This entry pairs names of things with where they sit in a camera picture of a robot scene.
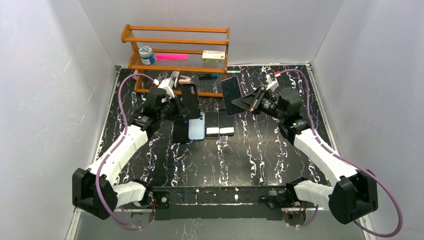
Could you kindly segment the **light blue phone case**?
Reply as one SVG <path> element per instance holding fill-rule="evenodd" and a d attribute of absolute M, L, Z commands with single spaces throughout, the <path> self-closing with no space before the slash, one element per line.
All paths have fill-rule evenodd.
<path fill-rule="evenodd" d="M 205 138 L 205 114 L 200 113 L 200 117 L 188 121 L 188 138 L 191 141 L 202 141 Z"/>

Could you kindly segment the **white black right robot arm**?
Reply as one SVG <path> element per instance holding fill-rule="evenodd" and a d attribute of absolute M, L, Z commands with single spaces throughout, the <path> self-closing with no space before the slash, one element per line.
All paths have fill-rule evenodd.
<path fill-rule="evenodd" d="M 283 199 L 321 206 L 344 225 L 378 209 L 376 181 L 363 170 L 337 158 L 336 152 L 301 116 L 303 102 L 296 89 L 283 88 L 278 98 L 274 98 L 270 89 L 261 87 L 246 96 L 231 93 L 224 97 L 224 103 L 228 115 L 246 111 L 254 115 L 265 113 L 277 119 L 281 135 L 303 152 L 330 183 L 323 185 L 299 178 L 286 184 Z"/>

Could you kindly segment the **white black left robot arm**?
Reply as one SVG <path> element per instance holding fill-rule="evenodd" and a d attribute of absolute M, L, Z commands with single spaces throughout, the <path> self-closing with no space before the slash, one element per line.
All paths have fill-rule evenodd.
<path fill-rule="evenodd" d="M 153 89 L 136 110 L 128 126 L 105 153 L 87 168 L 77 168 L 72 175 L 72 205 L 101 220 L 113 217 L 115 209 L 133 202 L 142 202 L 148 183 L 132 180 L 116 185 L 115 180 L 133 155 L 150 142 L 164 121 L 187 120 L 189 108 L 177 96 L 164 89 Z"/>

